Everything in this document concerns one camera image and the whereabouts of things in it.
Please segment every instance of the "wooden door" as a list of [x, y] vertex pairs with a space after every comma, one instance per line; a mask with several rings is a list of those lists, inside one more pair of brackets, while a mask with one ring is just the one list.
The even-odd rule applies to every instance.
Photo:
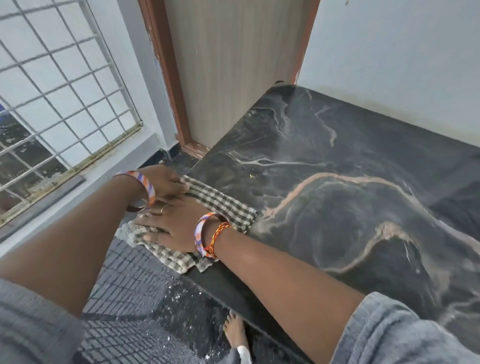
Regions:
[[192, 139], [212, 147], [275, 81], [290, 81], [311, 0], [166, 0]]

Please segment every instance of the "white metal grill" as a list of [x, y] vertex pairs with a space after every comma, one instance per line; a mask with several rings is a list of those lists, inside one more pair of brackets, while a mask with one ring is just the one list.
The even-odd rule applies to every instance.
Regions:
[[2, 1], [0, 226], [139, 124], [86, 1]]

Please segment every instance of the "forearm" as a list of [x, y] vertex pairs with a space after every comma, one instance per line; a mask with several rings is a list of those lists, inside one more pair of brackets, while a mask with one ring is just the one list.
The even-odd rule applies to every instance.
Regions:
[[330, 361], [361, 293], [233, 229], [220, 234], [215, 253], [314, 362]]
[[79, 206], [0, 260], [0, 278], [79, 316], [124, 211], [142, 186], [129, 176], [104, 184]]

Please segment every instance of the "gray shirt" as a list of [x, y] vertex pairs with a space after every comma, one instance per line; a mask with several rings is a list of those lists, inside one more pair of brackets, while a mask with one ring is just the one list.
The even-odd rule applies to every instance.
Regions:
[[[67, 364], [82, 339], [80, 320], [38, 294], [0, 280], [0, 363]], [[435, 322], [371, 293], [348, 321], [331, 363], [470, 364], [480, 363], [480, 356]]]

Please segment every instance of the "bare foot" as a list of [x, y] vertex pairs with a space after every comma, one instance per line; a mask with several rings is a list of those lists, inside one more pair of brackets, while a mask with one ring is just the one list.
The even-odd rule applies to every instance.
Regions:
[[223, 324], [223, 331], [227, 337], [230, 346], [234, 349], [239, 346], [245, 346], [248, 348], [247, 337], [245, 336], [245, 327], [243, 326], [243, 320], [233, 310], [230, 310], [225, 323]]

